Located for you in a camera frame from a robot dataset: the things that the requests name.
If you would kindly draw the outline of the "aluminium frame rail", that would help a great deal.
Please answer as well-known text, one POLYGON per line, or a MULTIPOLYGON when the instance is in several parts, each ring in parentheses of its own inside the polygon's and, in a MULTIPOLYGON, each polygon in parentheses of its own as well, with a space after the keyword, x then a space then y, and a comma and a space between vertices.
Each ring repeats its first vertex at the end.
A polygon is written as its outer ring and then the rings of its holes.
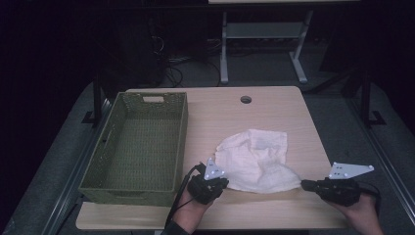
POLYGON ((373 129, 362 120, 358 106, 354 101, 349 99, 346 100, 346 103, 350 109, 350 112, 362 129, 366 139, 369 141, 372 149, 374 150, 381 169, 385 173, 386 178, 394 190, 400 204, 402 205, 412 224, 415 226, 415 198, 410 194, 401 177, 399 176, 396 168, 392 165, 387 152, 382 147, 379 139, 373 132, 373 129))
POLYGON ((57 184, 57 195, 41 235, 57 235, 78 205, 82 196, 78 187, 111 106, 107 98, 98 106, 92 98, 85 98, 79 99, 69 113, 50 150, 51 162, 46 165, 46 176, 57 184))

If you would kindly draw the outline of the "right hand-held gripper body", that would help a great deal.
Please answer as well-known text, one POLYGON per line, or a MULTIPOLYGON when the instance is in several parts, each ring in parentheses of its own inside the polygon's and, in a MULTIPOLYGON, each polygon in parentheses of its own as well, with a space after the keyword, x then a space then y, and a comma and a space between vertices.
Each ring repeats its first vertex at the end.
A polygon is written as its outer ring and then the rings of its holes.
POLYGON ((314 192, 324 201, 344 207, 354 205, 362 193, 374 196, 375 193, 361 188, 354 180, 359 176, 373 171, 372 165, 333 163, 329 175, 323 180, 317 180, 314 192))

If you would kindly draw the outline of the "person's right hand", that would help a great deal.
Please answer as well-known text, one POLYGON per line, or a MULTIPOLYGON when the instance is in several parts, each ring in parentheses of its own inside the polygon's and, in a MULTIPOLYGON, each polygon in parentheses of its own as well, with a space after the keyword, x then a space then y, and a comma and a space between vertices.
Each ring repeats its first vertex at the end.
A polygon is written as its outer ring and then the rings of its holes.
POLYGON ((375 210, 375 199, 361 194, 359 201, 345 207, 329 202, 329 205, 341 212, 350 226, 360 235, 385 235, 375 210))

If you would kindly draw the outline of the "white metal desk frame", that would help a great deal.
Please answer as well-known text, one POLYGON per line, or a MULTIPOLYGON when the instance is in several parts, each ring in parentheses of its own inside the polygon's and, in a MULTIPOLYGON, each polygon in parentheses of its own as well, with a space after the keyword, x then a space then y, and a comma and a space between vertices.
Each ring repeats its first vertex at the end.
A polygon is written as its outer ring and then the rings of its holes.
POLYGON ((356 3, 360 0, 207 0, 210 7, 223 7, 221 24, 221 51, 220 51, 220 82, 229 82, 227 42, 229 39, 296 39, 297 47, 289 53, 292 66, 301 84, 307 83, 307 77, 300 63, 300 53, 310 28, 314 10, 318 6, 330 4, 356 3), (234 23, 230 22, 228 15, 232 7, 258 10, 264 7, 271 10, 278 8, 304 7, 304 17, 296 22, 272 22, 272 23, 234 23))

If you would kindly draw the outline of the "green woven basket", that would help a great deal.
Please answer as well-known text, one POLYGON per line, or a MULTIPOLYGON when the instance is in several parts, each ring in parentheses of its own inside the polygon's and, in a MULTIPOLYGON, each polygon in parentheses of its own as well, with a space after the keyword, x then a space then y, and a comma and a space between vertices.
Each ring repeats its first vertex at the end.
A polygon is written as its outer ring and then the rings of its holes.
POLYGON ((120 92, 79 191, 91 202, 169 207, 182 181, 184 92, 120 92))

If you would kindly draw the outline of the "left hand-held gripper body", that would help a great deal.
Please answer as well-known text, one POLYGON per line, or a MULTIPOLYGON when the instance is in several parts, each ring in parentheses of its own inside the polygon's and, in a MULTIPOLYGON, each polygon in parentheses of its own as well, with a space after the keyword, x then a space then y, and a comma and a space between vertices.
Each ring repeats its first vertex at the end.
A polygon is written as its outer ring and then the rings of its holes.
POLYGON ((197 175, 193 175, 187 185, 187 190, 197 202, 207 205, 218 198, 224 189, 219 186, 219 179, 225 178, 225 171, 209 158, 206 164, 196 166, 197 175))

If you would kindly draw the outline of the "black metal stand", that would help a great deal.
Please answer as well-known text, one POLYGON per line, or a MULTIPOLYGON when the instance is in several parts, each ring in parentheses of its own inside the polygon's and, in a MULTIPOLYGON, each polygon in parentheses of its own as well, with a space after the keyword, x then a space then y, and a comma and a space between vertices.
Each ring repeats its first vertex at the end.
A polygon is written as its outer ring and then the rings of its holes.
POLYGON ((371 77, 366 70, 361 79, 360 117, 367 128, 372 125, 385 125, 386 122, 378 111, 370 110, 371 77))
POLYGON ((82 120, 82 123, 91 123, 96 127, 102 117, 102 98, 101 85, 98 77, 95 77, 93 82, 93 111, 87 112, 82 120))

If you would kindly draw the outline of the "person's left hand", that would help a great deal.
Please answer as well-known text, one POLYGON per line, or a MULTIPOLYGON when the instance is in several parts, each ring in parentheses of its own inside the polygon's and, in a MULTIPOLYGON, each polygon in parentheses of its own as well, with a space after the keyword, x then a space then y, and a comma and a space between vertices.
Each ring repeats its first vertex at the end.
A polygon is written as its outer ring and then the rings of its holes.
POLYGON ((204 205, 194 201, 191 194, 185 190, 179 200, 180 209, 175 212, 172 220, 187 233, 192 234, 198 228, 205 212, 211 205, 212 202, 204 205))

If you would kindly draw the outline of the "white towel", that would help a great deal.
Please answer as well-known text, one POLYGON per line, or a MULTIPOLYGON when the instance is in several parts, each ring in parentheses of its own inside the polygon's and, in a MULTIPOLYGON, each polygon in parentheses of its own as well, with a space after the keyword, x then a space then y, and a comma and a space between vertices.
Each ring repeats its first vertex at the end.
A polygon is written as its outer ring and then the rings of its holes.
POLYGON ((248 129, 216 147, 215 163, 230 189, 271 194, 300 187, 300 177, 286 166, 287 152, 286 132, 248 129))

